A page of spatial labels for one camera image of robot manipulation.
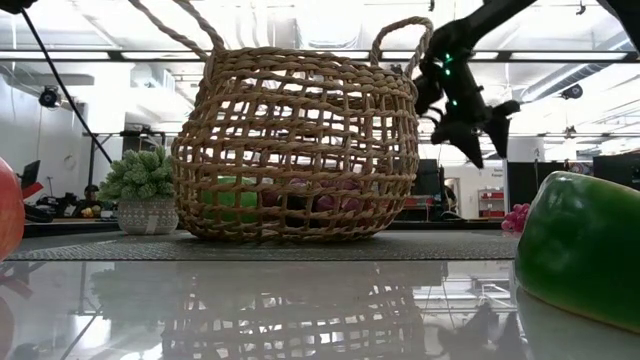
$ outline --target black cable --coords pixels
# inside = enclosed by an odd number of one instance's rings
[[[112,162],[111,157],[109,156],[109,154],[107,154],[107,151],[104,149],[104,147],[102,147],[102,144],[100,143],[100,141],[98,141],[98,138],[89,129],[89,126],[84,121],[84,117],[82,117],[82,114],[80,114],[78,107],[76,106],[75,102],[71,98],[71,94],[69,94],[67,87],[64,86],[64,83],[62,82],[62,78],[60,78],[60,74],[58,74],[58,70],[53,64],[51,57],[49,56],[49,52],[47,52],[47,49],[44,46],[44,43],[42,42],[42,39],[40,39],[40,35],[38,35],[38,31],[36,30],[35,26],[33,26],[33,22],[31,22],[31,18],[29,18],[29,15],[27,15],[27,11],[25,9],[22,9],[21,13],[22,13],[22,16],[24,17],[24,21],[27,23],[27,26],[29,26],[29,29],[31,30],[33,37],[36,39],[36,42],[38,43],[40,50],[44,54],[44,57],[47,63],[49,64],[49,67],[51,68],[51,72],[53,73],[53,76],[56,78],[58,85],[60,85],[60,89],[62,89],[62,93],[64,93],[64,96],[69,101],[69,105],[71,106],[71,109],[73,109],[73,112],[78,117],[78,120],[80,120],[80,123],[84,127],[84,130],[87,132],[87,134],[89,134],[89,137],[91,137],[91,141],[93,141],[93,143],[98,147],[98,149],[100,149],[100,152],[102,152],[102,155],[104,155],[104,157],[107,159],[109,164],[111,164]]]

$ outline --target gray mat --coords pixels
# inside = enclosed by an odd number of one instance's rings
[[[517,246],[517,239],[495,231],[384,231],[366,241],[308,245],[205,242],[188,233],[139,237],[122,233],[86,234],[38,241],[84,243],[19,251],[8,260],[510,260]]]

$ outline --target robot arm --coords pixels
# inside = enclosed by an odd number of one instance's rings
[[[436,122],[433,144],[449,141],[478,168],[483,167],[478,133],[491,138],[496,152],[507,156],[508,117],[520,110],[516,101],[495,108],[487,106],[469,69],[472,49],[486,34],[533,4],[535,0],[485,0],[485,4],[466,18],[452,21],[435,31],[415,80],[419,91],[416,112],[424,114],[430,105],[447,95],[446,114]],[[634,44],[640,43],[640,4],[628,0],[599,0],[616,16]]]

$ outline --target wicker basket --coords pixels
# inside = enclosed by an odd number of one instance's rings
[[[189,1],[174,0],[209,34],[208,56],[130,1],[206,61],[195,110],[171,146],[187,230],[206,239],[347,240],[383,230],[400,212],[419,159],[411,72],[431,21],[384,28],[366,65],[314,51],[227,50]],[[379,67],[384,36],[410,24],[427,31],[407,68]]]

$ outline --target glossy tabletop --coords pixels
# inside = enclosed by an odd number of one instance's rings
[[[640,336],[531,298],[508,261],[0,269],[0,359],[640,359]]]

